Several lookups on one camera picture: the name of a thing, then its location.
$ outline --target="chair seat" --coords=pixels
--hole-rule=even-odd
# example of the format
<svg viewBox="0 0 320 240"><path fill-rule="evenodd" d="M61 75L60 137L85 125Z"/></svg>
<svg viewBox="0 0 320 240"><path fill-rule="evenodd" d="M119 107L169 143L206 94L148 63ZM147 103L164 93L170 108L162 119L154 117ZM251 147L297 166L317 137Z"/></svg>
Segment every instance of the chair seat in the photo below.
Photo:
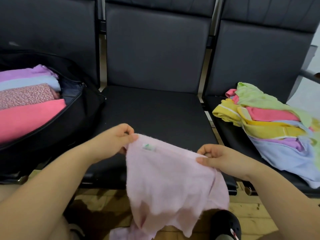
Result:
<svg viewBox="0 0 320 240"><path fill-rule="evenodd" d="M102 94L106 97L106 105L93 136L115 125L127 123L135 133L194 152L203 144L218 143L195 94L122 86L108 86ZM225 180L230 189L237 187L233 177L225 175ZM84 183L100 188L124 189L125 157L117 154L92 165Z"/></svg>
<svg viewBox="0 0 320 240"><path fill-rule="evenodd" d="M208 108L210 108L210 111L213 111L219 104L221 104L221 100L224 100L224 99L226 98L218 97L218 96L206 96L204 98L206 105L208 106ZM210 115L212 117L214 125L218 130L219 135L221 136L222 141L227 147L237 150L242 154L245 154L265 165L270 166L306 195L320 196L320 188L312 189L308 186L308 184L304 180L302 180L297 175L293 173L289 173L287 171L280 171L272 167L269 163L267 163L261 157L258 150L252 144L252 142L247 137L246 133L242 130L241 127L234 126L230 122L225 122L220 118L214 117L212 113L210 113Z"/></svg>

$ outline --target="towel label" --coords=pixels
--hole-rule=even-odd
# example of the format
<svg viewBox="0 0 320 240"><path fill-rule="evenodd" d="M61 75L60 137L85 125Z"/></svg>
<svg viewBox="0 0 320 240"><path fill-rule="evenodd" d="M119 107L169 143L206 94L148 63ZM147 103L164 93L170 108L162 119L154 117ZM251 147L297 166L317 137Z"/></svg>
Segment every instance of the towel label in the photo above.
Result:
<svg viewBox="0 0 320 240"><path fill-rule="evenodd" d="M156 147L150 144L143 144L142 148L148 151L153 151L153 152L156 150Z"/></svg>

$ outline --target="pile of clothes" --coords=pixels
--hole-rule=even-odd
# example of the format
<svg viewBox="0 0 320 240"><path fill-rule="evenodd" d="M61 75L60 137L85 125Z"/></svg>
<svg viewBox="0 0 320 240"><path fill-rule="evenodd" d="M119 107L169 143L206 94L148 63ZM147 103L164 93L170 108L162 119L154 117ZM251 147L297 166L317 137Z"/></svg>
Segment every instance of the pile of clothes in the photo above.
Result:
<svg viewBox="0 0 320 240"><path fill-rule="evenodd" d="M256 86L239 82L213 115L242 127L270 165L320 187L320 123L304 110L283 104Z"/></svg>
<svg viewBox="0 0 320 240"><path fill-rule="evenodd" d="M0 144L41 127L66 107L58 75L44 65L0 72Z"/></svg>

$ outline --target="black shoe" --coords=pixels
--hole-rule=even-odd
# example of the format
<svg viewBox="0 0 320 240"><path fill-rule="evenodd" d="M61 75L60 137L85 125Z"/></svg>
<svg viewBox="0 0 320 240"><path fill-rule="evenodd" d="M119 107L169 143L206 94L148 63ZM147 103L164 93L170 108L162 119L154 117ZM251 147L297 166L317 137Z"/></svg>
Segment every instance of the black shoe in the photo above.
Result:
<svg viewBox="0 0 320 240"><path fill-rule="evenodd" d="M241 226L238 218L228 210L215 213L210 221L210 240L225 234L234 240L241 240Z"/></svg>

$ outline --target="purple cloth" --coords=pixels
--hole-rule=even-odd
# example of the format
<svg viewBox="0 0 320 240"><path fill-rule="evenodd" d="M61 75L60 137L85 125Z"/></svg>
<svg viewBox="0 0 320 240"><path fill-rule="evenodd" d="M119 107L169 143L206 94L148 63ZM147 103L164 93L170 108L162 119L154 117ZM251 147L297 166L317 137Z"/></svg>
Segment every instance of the purple cloth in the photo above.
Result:
<svg viewBox="0 0 320 240"><path fill-rule="evenodd" d="M304 150L303 146L302 146L302 144L301 144L301 142L299 141L298 138L284 138L282 140L255 138L255 140L257 140L257 141L269 141L269 142L275 142L275 143L284 144L284 145L287 145L289 147L297 149L299 152L302 152Z"/></svg>
<svg viewBox="0 0 320 240"><path fill-rule="evenodd" d="M56 73L49 70L46 66L39 64L34 68L25 68L0 72L0 82L20 78L31 78L36 76L54 76L58 79L58 75Z"/></svg>

